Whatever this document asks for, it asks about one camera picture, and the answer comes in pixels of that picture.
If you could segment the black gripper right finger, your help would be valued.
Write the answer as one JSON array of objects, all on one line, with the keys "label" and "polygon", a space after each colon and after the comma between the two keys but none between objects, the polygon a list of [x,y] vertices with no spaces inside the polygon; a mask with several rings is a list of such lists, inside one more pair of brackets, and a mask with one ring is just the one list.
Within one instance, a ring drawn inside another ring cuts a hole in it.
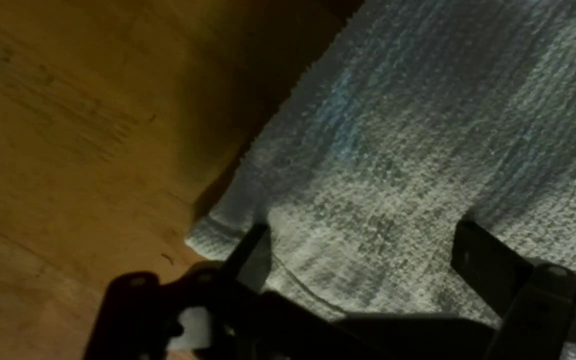
[{"label": "black gripper right finger", "polygon": [[560,360],[576,347],[576,273],[529,261],[472,221],[454,231],[451,267],[503,318],[484,360]]}]

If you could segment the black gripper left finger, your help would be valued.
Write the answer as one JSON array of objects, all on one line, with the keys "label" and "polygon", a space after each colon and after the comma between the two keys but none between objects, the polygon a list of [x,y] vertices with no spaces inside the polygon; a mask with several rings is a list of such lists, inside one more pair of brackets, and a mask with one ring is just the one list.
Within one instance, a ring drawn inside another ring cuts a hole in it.
[{"label": "black gripper left finger", "polygon": [[341,360],[369,348],[348,333],[263,286],[270,229],[254,225],[224,262],[200,262],[162,284],[153,273],[115,278],[84,360],[165,360],[180,340],[198,360]]}]

